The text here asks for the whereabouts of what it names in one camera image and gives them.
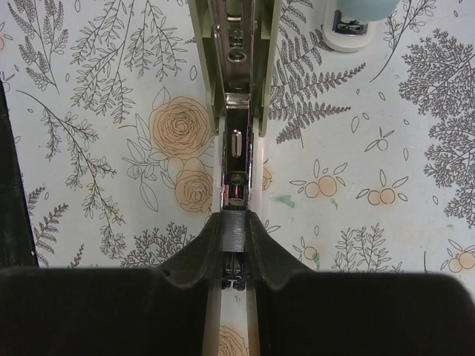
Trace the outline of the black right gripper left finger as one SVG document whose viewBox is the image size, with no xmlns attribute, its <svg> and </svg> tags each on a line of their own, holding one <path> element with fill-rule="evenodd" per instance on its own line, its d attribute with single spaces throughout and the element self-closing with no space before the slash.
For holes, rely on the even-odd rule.
<svg viewBox="0 0 475 356">
<path fill-rule="evenodd" d="M 3 355 L 216 355 L 223 218 L 157 267 L 5 268 Z"/>
</svg>

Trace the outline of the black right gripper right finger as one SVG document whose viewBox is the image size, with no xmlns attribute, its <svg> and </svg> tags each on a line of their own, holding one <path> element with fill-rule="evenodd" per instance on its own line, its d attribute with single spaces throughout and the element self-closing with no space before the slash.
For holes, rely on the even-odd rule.
<svg viewBox="0 0 475 356">
<path fill-rule="evenodd" d="M 443 274 L 317 272 L 247 212 L 251 355 L 472 355 L 474 302 Z"/>
</svg>

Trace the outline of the beige green stapler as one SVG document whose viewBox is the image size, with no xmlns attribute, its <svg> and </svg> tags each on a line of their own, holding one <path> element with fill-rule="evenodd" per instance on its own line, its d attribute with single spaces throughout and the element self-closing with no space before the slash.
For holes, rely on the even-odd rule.
<svg viewBox="0 0 475 356">
<path fill-rule="evenodd" d="M 217 137 L 212 215 L 203 229 L 213 289 L 246 292 L 249 353 L 267 355 L 258 323 L 256 237 L 262 206 L 263 149 L 269 118 L 280 1 L 190 1 L 206 108 Z M 223 252 L 222 211 L 245 211 L 244 252 Z"/>
</svg>

